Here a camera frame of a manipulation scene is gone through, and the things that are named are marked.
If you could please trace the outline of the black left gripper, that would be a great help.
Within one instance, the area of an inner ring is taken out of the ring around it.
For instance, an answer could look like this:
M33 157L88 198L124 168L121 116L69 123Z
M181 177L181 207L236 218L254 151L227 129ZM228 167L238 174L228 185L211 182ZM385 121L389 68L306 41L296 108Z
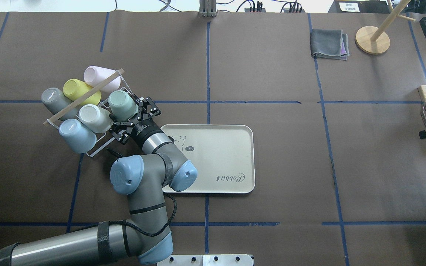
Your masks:
M150 97L133 96L138 109L132 120L114 122L109 132L120 144L126 144L130 139L137 145L143 145L154 134L160 133L159 126L152 120L161 115L161 110Z

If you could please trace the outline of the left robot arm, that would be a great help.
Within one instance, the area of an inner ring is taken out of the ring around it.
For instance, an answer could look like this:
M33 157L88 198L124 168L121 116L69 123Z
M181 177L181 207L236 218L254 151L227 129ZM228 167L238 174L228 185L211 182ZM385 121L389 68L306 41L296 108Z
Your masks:
M128 198L129 219L14 243L0 250L0 266L97 266L133 256L150 265L172 254L173 217L167 215L163 188L184 191L198 171L152 118L115 123L113 130L119 127L125 127L125 137L143 151L143 155L118 158L110 171L116 192Z

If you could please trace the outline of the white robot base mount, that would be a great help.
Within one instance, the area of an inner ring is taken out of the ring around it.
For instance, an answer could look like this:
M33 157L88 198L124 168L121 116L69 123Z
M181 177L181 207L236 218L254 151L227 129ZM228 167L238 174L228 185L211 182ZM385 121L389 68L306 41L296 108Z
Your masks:
M198 254L171 255L157 266L254 266L253 255L249 254Z

